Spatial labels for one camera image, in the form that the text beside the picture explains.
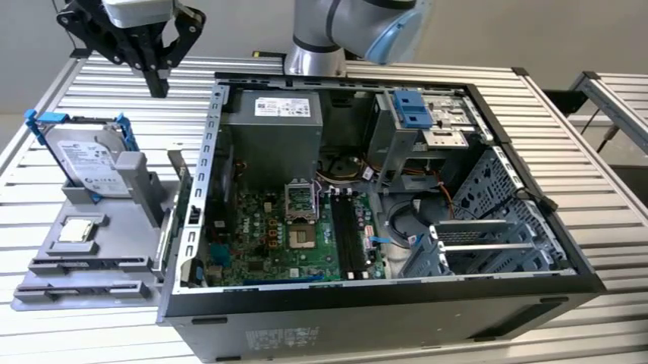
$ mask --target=metal slatted table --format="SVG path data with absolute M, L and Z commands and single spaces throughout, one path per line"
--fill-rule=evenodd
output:
M 150 169 L 174 171 L 165 149 L 184 143 L 196 163 L 214 71 L 281 74 L 277 58 L 188 58 L 168 99 L 99 56 L 70 60 L 38 109 L 133 120 Z M 648 211 L 528 76 L 507 68 L 349 63 L 349 76 L 475 83 L 542 188 L 604 279 L 610 294 L 511 342 L 352 353 L 281 362 L 640 363 L 648 360 Z M 155 308 L 14 312 L 9 306 L 65 200 L 65 176 L 23 128 L 0 155 L 0 362 L 198 363 Z
M 592 121 L 612 121 L 648 154 L 648 75 L 583 72 L 571 89 L 583 91 L 604 112 Z M 583 121 L 588 116 L 572 117 Z

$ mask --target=metal frame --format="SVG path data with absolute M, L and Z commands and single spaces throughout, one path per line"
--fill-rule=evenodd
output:
M 376 91 L 379 95 L 387 93 L 389 90 L 403 88 L 431 88 L 432 93 L 435 88 L 457 89 L 465 92 L 473 100 L 479 108 L 477 112 L 484 116 L 488 127 L 492 129 L 498 143 L 503 147 L 495 149 L 499 157 L 502 157 L 503 165 L 510 163 L 510 160 L 516 161 L 515 163 L 511 162 L 512 169 L 516 170 L 516 175 L 511 176 L 511 178 L 519 181 L 516 187 L 524 186 L 535 194 L 540 194 L 538 185 L 534 184 L 534 177 L 526 169 L 522 157 L 515 153 L 514 149 L 504 148 L 510 146 L 511 138 L 504 132 L 504 128 L 492 114 L 492 110 L 484 102 L 477 88 L 472 84 L 427 81 L 395 82 L 389 80 L 376 81 L 372 79 L 344 80 L 341 82 L 340 79 L 335 78 L 264 77 L 254 75 L 252 72 L 246 72 L 245 74 L 217 73 L 217 85 L 230 87 L 230 93 L 236 87 L 248 87 L 250 89 L 356 90 L 361 86 L 364 91 Z M 221 100 L 216 99 L 220 96 L 220 93 L 214 93 L 212 97 L 206 133 L 210 133 L 208 128 L 213 126 L 212 119 L 214 110 L 220 112 L 228 107 L 228 104 L 222 105 Z M 204 152 L 205 150 L 202 149 L 197 169 L 198 174 L 206 170 L 205 163 L 208 162 Z M 384 166 L 385 169 L 389 169 L 389 162 Z M 288 346 L 290 348 L 282 347 L 284 344 L 272 347 L 273 350 L 266 352 L 266 355 L 270 357 L 312 355 L 313 353 L 321 353 L 324 351 L 340 353 L 344 347 L 352 350 L 376 350 L 376 348 L 381 347 L 381 344 L 344 338 L 344 333 L 352 330 L 353 327 L 339 325 L 333 328 L 329 320 L 336 317 L 339 321 L 344 320 L 349 312 L 357 312 L 360 309 L 364 312 L 376 312 L 377 315 L 384 307 L 393 309 L 396 306 L 407 309 L 425 307 L 425 310 L 431 312 L 428 317 L 433 321 L 443 320 L 441 307 L 449 302 L 461 306 L 463 312 L 471 312 L 469 315 L 467 314 L 455 320 L 457 330 L 447 328 L 448 334 L 443 333 L 432 336 L 429 333 L 424 334 L 424 337 L 436 344 L 448 344 L 459 340 L 512 338 L 604 292 L 600 279 L 594 274 L 594 269 L 558 218 L 547 219 L 547 222 L 546 219 L 542 219 L 540 224 L 543 226 L 544 224 L 550 225 L 555 234 L 559 236 L 559 241 L 564 245 L 563 248 L 568 252 L 571 260 L 568 263 L 570 268 L 574 266 L 575 270 L 566 269 L 564 271 L 543 271 L 540 273 L 534 272 L 528 275 L 516 275 L 512 278 L 516 279 L 515 282 L 498 278 L 503 278 L 514 271 L 516 267 L 507 270 L 507 267 L 510 265 L 512 266 L 510 264 L 511 261 L 522 252 L 526 252 L 523 248 L 530 248 L 530 246 L 516 244 L 508 246 L 516 247 L 516 252 L 508 252 L 508 254 L 504 254 L 502 258 L 499 257 L 488 265 L 488 270 L 494 273 L 491 275 L 494 279 L 475 279 L 488 278 L 490 275 L 479 275 L 477 277 L 472 275 L 457 275 L 453 277 L 456 280 L 453 281 L 452 278 L 445 276 L 425 275 L 384 280 L 192 287 L 190 284 L 184 283 L 190 280 L 194 259 L 200 251 L 205 250 L 205 245 L 200 245 L 200 232 L 204 223 L 202 211 L 201 207 L 190 201 L 192 210 L 196 211 L 194 213 L 190 212 L 188 221 L 190 224 L 196 224 L 196 226 L 192 226 L 190 230 L 186 229 L 184 231 L 174 287 L 173 289 L 164 290 L 164 294 L 169 295 L 170 298 L 169 302 L 159 308 L 159 315 L 161 320 L 174 325 L 184 340 L 192 343 L 190 345 L 197 355 L 204 358 L 212 358 L 205 359 L 206 361 L 213 361 L 214 359 L 218 361 L 222 356 L 228 358 L 245 356 L 246 359 L 262 359 L 265 353 L 253 350 L 254 344 L 249 344 L 253 343 L 249 336 L 250 333 L 264 331 L 269 325 L 278 327 L 280 330 L 289 329 L 292 325 L 297 327 L 314 325 L 322 328 L 322 330 L 328 330 L 329 335 L 332 335 L 320 341 L 317 347 L 309 347 L 308 349 L 300 349 L 289 344 Z M 439 248 L 441 249 L 443 255 L 445 252 L 443 244 L 439 244 Z M 431 262 L 432 260 L 427 260 L 424 264 L 427 265 Z M 475 316 L 479 307 L 494 305 L 496 302 L 500 303 L 499 309 L 491 310 L 485 316 Z M 290 322 L 278 321 L 278 318 L 286 315 L 292 316 Z M 400 318 L 397 316 L 384 317 L 381 325 L 396 325 L 399 320 Z M 409 331 L 420 332 L 419 323 L 403 324 L 401 327 L 408 328 L 409 334 L 416 334 Z M 361 327 L 356 329 L 359 330 L 359 336 L 365 337 L 379 329 L 377 322 L 364 322 Z M 229 342 L 226 343 L 225 331 L 238 333 L 245 331 L 248 340 L 241 334 L 238 336 L 229 334 Z M 395 341 L 384 343 L 383 347 L 412 345 L 403 342 L 403 339 L 395 338 Z
M 634 90 L 632 86 L 642 88 L 642 85 L 646 85 L 648 81 L 648 76 L 644 76 L 644 79 L 640 78 L 642 75 L 636 77 L 624 76 L 628 75 L 604 74 L 602 77 L 595 72 L 583 72 L 571 89 L 586 93 L 599 109 L 608 115 L 614 124 L 624 131 L 644 153 L 648 154 L 648 121 L 642 112 L 636 111 L 631 106 L 632 104 L 643 108 L 646 103 L 624 100 L 624 97 L 615 91 L 615 89 L 620 91 Z
M 147 153 L 150 168 L 158 172 L 162 180 L 177 178 L 169 162 L 164 162 L 168 158 L 162 158 L 158 152 L 169 142 L 184 143 L 189 168 L 192 171 L 196 169 L 213 72 L 256 70 L 265 74 L 282 73 L 282 63 L 277 58 L 188 58 L 172 75 L 170 97 L 162 101 L 149 98 L 145 81 L 131 75 L 129 67 L 115 66 L 97 55 L 82 62 L 86 62 L 86 66 L 77 68 L 70 78 L 63 80 L 67 84 L 63 97 L 45 107 L 50 111 L 57 109 L 73 115 L 117 116 L 118 110 L 129 116 L 135 115 L 131 119 L 141 147 Z M 352 78 L 476 84 L 512 137 L 516 152 L 526 159 L 540 188 L 559 203 L 559 215 L 611 294 L 591 301 L 583 308 L 564 314 L 542 329 L 531 331 L 512 342 L 461 344 L 443 348 L 424 346 L 351 353 L 345 356 L 322 355 L 304 361 L 367 362 L 401 359 L 429 362 L 435 359 L 439 362 L 481 360 L 511 363 L 564 359 L 579 364 L 643 362 L 648 344 L 643 333 L 643 318 L 648 312 L 648 281 L 644 278 L 648 227 L 644 214 L 638 210 L 638 201 L 620 186 L 610 168 L 567 119 L 542 97 L 540 89 L 507 68 L 421 64 L 376 67 L 356 61 L 349 62 L 348 66 Z M 5 274 L 0 285 L 13 282 L 13 279 L 18 280 L 35 255 L 33 247 L 42 243 L 42 226 L 51 223 L 53 215 L 57 215 L 61 208 L 62 199 L 57 191 L 63 182 L 54 161 L 42 156 L 42 149 L 31 145 L 31 140 L 23 145 L 17 143 L 15 148 L 9 150 L 11 154 L 19 152 L 19 156 L 0 177 L 0 246 L 5 249 L 0 249 L 0 273 Z M 153 310 L 131 312 L 127 309 L 110 312 L 42 312 L 38 316 L 9 312 L 5 315 L 9 315 L 10 320 L 21 320 L 22 324 L 5 327 L 6 336 L 0 338 L 0 344 L 7 343 L 5 347 L 10 355 L 26 353 L 10 356 L 9 360 L 30 360 L 47 355 L 50 360 L 57 361 L 79 353 L 101 355 L 106 360 L 117 361 L 165 358 L 170 362 L 181 362 L 186 358 L 174 356 L 190 356 L 192 351 L 185 343 L 169 342 L 178 339 L 176 334 L 170 336 L 164 328 L 146 328 L 142 331 L 131 327 L 133 322 L 149 323 L 153 314 Z M 58 317 L 62 316 L 77 316 L 66 319 L 67 328 L 61 326 Z M 61 337 L 59 331 L 73 327 L 75 331 L 65 333 L 69 338 L 65 351 L 42 354 L 46 350 L 42 346 L 21 344 L 31 343 L 33 335 L 54 342 Z M 87 343 L 89 335 L 97 338 L 93 344 Z M 155 354 L 146 347 L 155 347 Z
M 391 146 L 391 151 L 387 155 L 387 160 L 385 160 L 385 165 L 381 171 L 381 174 L 379 176 L 379 182 L 377 186 L 383 184 L 383 179 L 385 178 L 387 171 L 396 171 L 396 175 L 400 175 L 400 172 L 404 169 L 404 163 L 405 163 L 405 158 L 413 157 L 417 154 L 425 154 L 420 152 L 412 152 L 412 145 L 415 142 L 416 135 L 419 133 L 417 129 L 405 129 L 401 128 L 399 125 L 399 116 L 396 113 L 395 106 L 392 102 L 385 102 L 385 100 L 392 100 L 391 96 L 391 91 L 395 91 L 399 88 L 405 88 L 405 89 L 428 89 L 431 90 L 424 91 L 425 95 L 435 95 L 435 88 L 437 87 L 440 89 L 456 89 L 457 91 L 461 91 L 465 93 L 464 99 L 471 101 L 467 106 L 471 108 L 471 111 L 473 112 L 475 115 L 477 115 L 477 118 L 475 118 L 475 123 L 479 125 L 480 130 L 484 124 L 484 119 L 481 117 L 481 114 L 485 115 L 485 118 L 488 120 L 488 125 L 490 129 L 487 133 L 480 131 L 480 135 L 491 135 L 491 128 L 494 129 L 494 133 L 496 135 L 496 139 L 503 143 L 503 146 L 506 146 L 510 143 L 510 138 L 507 133 L 504 132 L 504 129 L 502 128 L 500 122 L 498 118 L 491 116 L 491 109 L 488 105 L 483 102 L 483 97 L 481 94 L 479 93 L 479 90 L 475 88 L 473 85 L 467 85 L 467 84 L 460 84 L 460 83 L 428 83 L 428 82 L 404 82 L 403 85 L 389 81 L 384 80 L 381 82 L 375 82 L 372 79 L 365 79 L 365 80 L 347 80 L 345 82 L 341 82 L 340 79 L 332 78 L 332 77 L 264 77 L 256 75 L 253 72 L 245 73 L 245 74 L 220 74 L 217 73 L 217 85 L 214 88 L 214 92 L 212 95 L 212 107 L 210 111 L 208 114 L 208 124 L 206 124 L 206 130 L 205 130 L 205 141 L 201 149 L 201 156 L 200 156 L 200 163 L 197 166 L 197 180 L 198 182 L 194 182 L 193 186 L 193 193 L 190 197 L 190 203 L 189 203 L 189 210 L 188 210 L 188 217 L 186 217 L 186 227 L 185 231 L 182 232 L 182 242 L 181 242 L 181 254 L 182 256 L 178 258 L 178 266 L 177 266 L 177 271 L 176 271 L 176 285 L 174 285 L 174 292 L 173 295 L 182 295 L 182 294 L 210 294 L 210 293 L 228 293 L 238 290 L 257 290 L 260 291 L 258 295 L 260 301 L 264 302 L 260 304 L 258 309 L 262 311 L 264 310 L 264 305 L 266 304 L 268 299 L 264 299 L 264 291 L 280 291 L 280 290 L 298 290 L 298 289 L 305 289 L 308 290 L 312 287 L 324 287 L 324 290 L 327 290 L 329 286 L 332 286 L 331 282 L 324 282 L 324 283 L 304 283 L 304 284 L 276 284 L 276 285 L 258 285 L 258 286 L 246 286 L 246 287 L 184 287 L 182 282 L 189 281 L 190 277 L 190 270 L 192 270 L 192 261 L 194 258 L 200 257 L 200 251 L 202 249 L 200 243 L 201 243 L 201 232 L 204 231 L 204 216 L 205 216 L 205 196 L 204 196 L 204 191 L 208 188 L 209 185 L 209 180 L 204 180 L 202 176 L 208 176 L 208 179 L 212 176 L 212 160 L 213 160 L 213 155 L 216 152 L 216 140 L 218 139 L 218 120 L 221 117 L 221 112 L 224 108 L 228 108 L 226 105 L 226 100 L 229 99 L 229 93 L 232 92 L 230 87 L 246 87 L 248 85 L 252 85 L 253 89 L 289 89 L 289 90 L 313 90 L 313 89 L 343 89 L 343 90 L 349 90 L 355 91 L 359 89 L 359 86 L 363 85 L 363 90 L 367 91 L 376 91 L 379 100 L 383 100 L 383 103 L 387 104 L 388 110 L 392 113 L 392 119 L 397 123 L 396 125 L 396 132 L 395 132 L 395 137 L 392 138 L 392 146 Z M 475 104 L 479 105 L 479 109 L 475 107 L 472 100 L 475 100 Z M 506 155 L 506 151 L 503 148 L 499 146 L 494 146 L 492 150 L 485 152 L 485 155 L 483 156 L 481 159 L 490 158 L 490 155 L 498 157 L 499 160 L 499 166 L 500 168 L 506 171 L 508 174 L 508 179 L 511 180 L 511 186 L 514 189 L 516 188 L 523 188 L 528 187 L 530 189 L 534 189 L 536 191 L 536 186 L 530 185 L 530 181 L 534 181 L 530 172 L 524 169 L 524 164 L 522 164 L 522 159 L 518 154 L 511 154 L 508 157 Z M 512 167 L 510 163 L 510 159 L 519 159 L 516 167 Z M 566 228 L 562 224 L 555 225 L 555 221 L 550 222 L 552 225 L 552 228 L 550 228 L 548 221 L 546 221 L 544 217 L 542 216 L 538 208 L 535 207 L 535 203 L 531 201 L 520 201 L 515 200 L 512 204 L 510 205 L 516 205 L 516 203 L 522 205 L 522 211 L 528 209 L 527 213 L 518 213 L 512 214 L 519 215 L 519 221 L 526 217 L 527 215 L 534 216 L 534 220 L 536 221 L 534 223 L 534 226 L 536 229 L 542 231 L 542 235 L 547 236 L 547 243 L 546 245 L 550 247 L 550 251 L 552 254 L 556 255 L 558 260 L 566 260 L 566 253 L 564 249 L 570 250 L 572 252 L 571 254 L 571 260 L 572 264 L 575 265 L 576 270 L 579 273 L 586 277 L 588 274 L 592 273 L 592 269 L 588 267 L 587 264 L 587 259 L 584 258 L 583 254 L 579 252 L 579 248 L 575 245 L 574 240 L 571 237 L 566 234 Z M 562 239 L 560 242 L 558 242 L 555 234 L 558 234 Z M 445 281 L 444 277 L 409 277 L 412 278 L 412 282 L 420 282 L 420 283 L 433 283 L 437 281 Z M 368 280 L 368 281 L 341 281 L 335 284 L 337 287 L 360 287 L 360 286 L 381 286 L 387 284 L 397 284 L 403 283 L 396 281 L 395 279 L 387 279 L 387 280 Z M 301 306 L 301 309 L 306 309 L 309 305 Z

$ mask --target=hard drive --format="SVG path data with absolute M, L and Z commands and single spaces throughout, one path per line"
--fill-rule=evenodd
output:
M 37 135 L 61 166 L 74 187 L 85 187 L 97 197 L 130 198 L 127 185 L 115 170 L 115 161 L 125 151 L 139 151 L 131 122 L 115 119 L 79 118 L 37 111 L 26 113 L 26 125 Z

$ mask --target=cable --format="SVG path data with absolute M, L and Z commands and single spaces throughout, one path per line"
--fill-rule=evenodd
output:
M 469 210 L 469 209 L 467 209 L 467 208 L 461 207 L 460 205 L 457 205 L 457 204 L 455 204 L 455 203 L 453 203 L 453 207 L 456 207 L 457 209 L 460 209 L 460 210 L 463 210 L 463 211 L 468 212 L 468 213 L 471 214 L 471 216 L 472 216 L 473 218 L 476 218 L 476 219 L 477 219 L 477 215 L 476 215 L 476 214 L 473 214 L 473 213 L 471 212 L 471 210 Z
M 586 134 L 586 130 L 590 128 L 590 124 L 595 120 L 595 116 L 598 116 L 599 111 L 600 111 L 600 108 L 596 109 L 596 112 L 592 114 L 592 117 L 590 118 L 588 122 L 586 123 L 586 126 L 583 127 L 584 129 L 580 131 L 580 135 L 584 135 Z
M 508 202 L 518 198 L 518 193 L 524 190 L 526 188 L 522 187 L 519 189 L 516 189 L 514 191 L 514 193 L 511 195 L 508 195 L 508 197 L 506 199 L 503 199 L 500 201 L 500 203 L 496 203 L 496 205 L 494 207 L 491 207 L 479 217 L 477 217 L 477 220 L 481 220 L 483 218 L 485 218 L 487 216 L 490 216 L 494 212 L 496 212 L 498 210 L 500 210 L 507 204 Z
M 432 225 L 433 223 L 428 220 L 425 220 L 421 216 L 421 206 L 424 204 L 424 201 L 425 201 L 425 198 L 427 197 L 433 197 L 435 194 L 433 194 L 433 191 L 429 190 L 429 191 L 421 191 L 419 193 L 415 194 L 415 196 L 412 197 L 411 199 L 411 209 L 412 209 L 412 214 L 415 215 L 415 218 L 417 219 L 417 221 L 424 225 L 424 226 L 429 226 Z M 415 201 L 420 200 L 420 206 L 419 206 L 419 209 L 416 208 L 415 206 Z
M 335 178 L 327 177 L 322 171 L 317 171 L 316 173 L 317 173 L 317 177 L 320 177 L 331 184 L 352 184 L 353 182 L 359 182 L 359 180 L 336 180 Z
M 608 144 L 608 140 L 604 139 L 603 142 L 600 142 L 599 148 L 596 148 L 596 152 L 600 153 L 602 150 L 604 150 L 606 144 Z
M 55 2 L 55 0 L 53 0 L 53 7 L 54 7 L 54 11 L 57 12 L 57 14 L 59 14 L 59 7 L 57 6 L 57 2 Z M 66 31 L 66 32 L 67 32 L 67 34 L 69 34 L 70 42 L 73 42 L 73 47 L 74 47 L 75 49 L 78 49 L 78 48 L 79 48 L 79 47 L 78 47 L 78 43 L 74 41 L 73 34 L 70 34 L 70 31 L 69 31 L 67 29 L 66 29 L 65 31 Z
M 400 205 L 403 205 L 405 203 L 407 203 L 407 205 L 401 206 L 395 211 L 396 206 L 400 206 Z M 399 215 L 401 215 L 407 210 L 411 209 L 409 204 L 411 204 L 411 201 L 401 201 L 401 202 L 396 203 L 391 207 L 389 211 L 387 212 L 387 221 L 388 221 L 389 230 L 396 234 L 397 237 L 400 237 L 404 240 L 408 240 L 408 235 L 401 230 L 399 230 L 399 228 L 396 227 L 396 217 Z
M 449 195 L 448 189 L 445 188 L 444 181 L 441 180 L 441 176 L 439 172 L 433 169 L 429 170 L 433 176 L 437 178 L 439 188 L 444 193 L 445 199 L 448 200 L 448 211 L 449 211 L 449 218 L 455 219 L 455 204 L 453 204 L 453 197 Z
M 381 243 L 380 241 L 375 241 L 373 243 L 377 243 L 377 244 L 392 244 L 392 245 L 397 246 L 401 249 L 411 250 L 411 247 L 403 246 L 401 244 L 397 244 L 393 240 L 389 240 L 389 243 Z

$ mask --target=blue clip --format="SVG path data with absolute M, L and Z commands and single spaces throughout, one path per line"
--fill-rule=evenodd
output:
M 30 108 L 23 116 L 25 116 L 25 126 L 31 130 L 31 132 L 34 133 L 35 137 L 37 137 L 37 140 L 39 141 L 39 144 L 42 146 L 45 146 L 46 144 L 46 141 L 45 141 L 45 135 L 43 133 L 41 132 L 41 129 L 39 129 L 39 126 L 37 125 L 37 115 L 39 114 L 39 112 L 34 109 L 34 108 Z
M 433 117 L 428 113 L 424 96 L 417 91 L 395 91 L 395 107 L 407 128 L 429 129 Z
M 141 147 L 138 146 L 138 142 L 135 141 L 135 134 L 133 133 L 131 121 L 126 116 L 123 116 L 123 113 L 119 114 L 119 116 L 115 118 L 115 123 L 122 127 L 122 134 L 123 134 L 123 139 L 126 141 L 127 149 L 131 152 L 139 152 Z
M 375 241 L 376 243 L 384 243 L 384 244 L 389 244 L 392 242 L 389 237 L 369 237 L 369 241 Z
M 47 111 L 39 116 L 39 122 L 43 124 L 63 124 L 67 120 L 70 120 L 70 115 L 58 112 Z
M 41 124 L 63 124 L 70 119 L 70 116 L 67 114 L 59 114 L 57 112 L 47 111 L 39 116 L 39 118 L 37 118 L 38 114 L 39 114 L 39 112 L 34 108 L 30 108 L 25 112 L 25 115 L 23 115 L 25 119 L 26 119 L 25 125 L 27 126 L 27 128 L 31 130 L 31 132 L 37 136 L 37 140 L 39 141 L 39 144 L 42 146 L 45 146 L 45 145 L 47 145 L 47 142 L 45 140 L 45 135 L 41 132 L 38 123 L 41 123 Z

